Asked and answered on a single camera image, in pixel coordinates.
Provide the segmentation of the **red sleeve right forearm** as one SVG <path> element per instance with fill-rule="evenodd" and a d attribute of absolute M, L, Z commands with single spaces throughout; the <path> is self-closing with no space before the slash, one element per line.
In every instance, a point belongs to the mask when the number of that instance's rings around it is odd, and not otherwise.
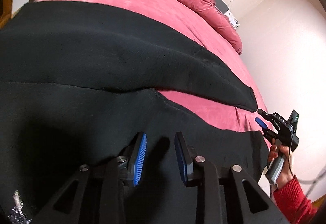
<path fill-rule="evenodd" d="M 273 197 L 277 207 L 292 224 L 310 223 L 318 211 L 304 195 L 296 176 L 282 188 L 277 188 Z"/>

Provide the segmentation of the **person's right hand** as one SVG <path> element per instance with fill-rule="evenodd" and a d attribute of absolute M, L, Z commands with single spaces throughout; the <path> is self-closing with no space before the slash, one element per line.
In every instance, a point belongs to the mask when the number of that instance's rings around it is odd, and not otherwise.
<path fill-rule="evenodd" d="M 273 162 L 282 153 L 286 156 L 286 160 L 283 164 L 283 168 L 279 177 L 277 178 L 277 189 L 283 188 L 289 181 L 293 179 L 292 175 L 292 152 L 289 147 L 283 145 L 276 145 L 276 140 L 272 139 L 272 145 L 270 147 L 270 152 L 268 154 L 268 164 Z"/>

